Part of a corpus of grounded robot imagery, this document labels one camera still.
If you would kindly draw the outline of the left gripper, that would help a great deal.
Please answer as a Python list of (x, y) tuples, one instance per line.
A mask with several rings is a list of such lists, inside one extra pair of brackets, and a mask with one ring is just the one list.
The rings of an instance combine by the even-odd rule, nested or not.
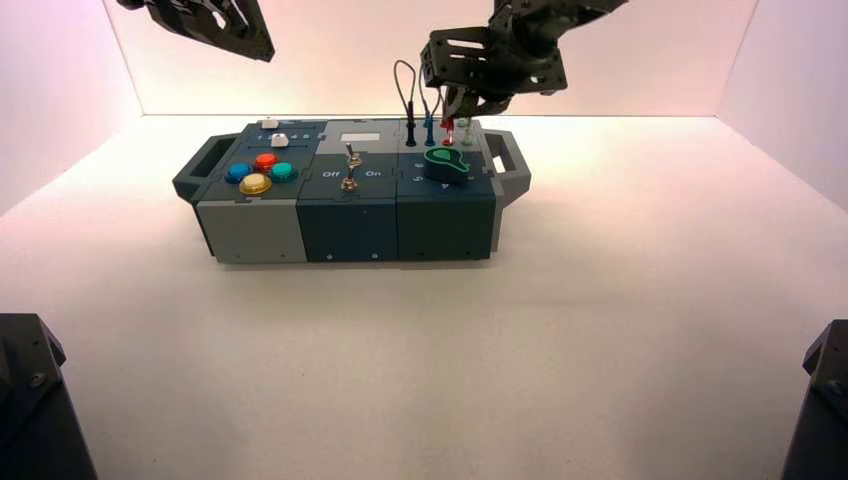
[(117, 0), (124, 8), (148, 5), (151, 18), (166, 30), (252, 60), (270, 62), (274, 45), (257, 1), (154, 3)]

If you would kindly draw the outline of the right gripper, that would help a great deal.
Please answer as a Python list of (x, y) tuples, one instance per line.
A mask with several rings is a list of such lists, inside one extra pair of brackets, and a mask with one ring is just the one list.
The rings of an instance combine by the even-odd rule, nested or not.
[(557, 49), (537, 56), (511, 33), (489, 27), (432, 31), (421, 67), (428, 87), (445, 88), (445, 121), (459, 116), (462, 101), (464, 118), (493, 116), (508, 109), (513, 95), (552, 95), (568, 86)]

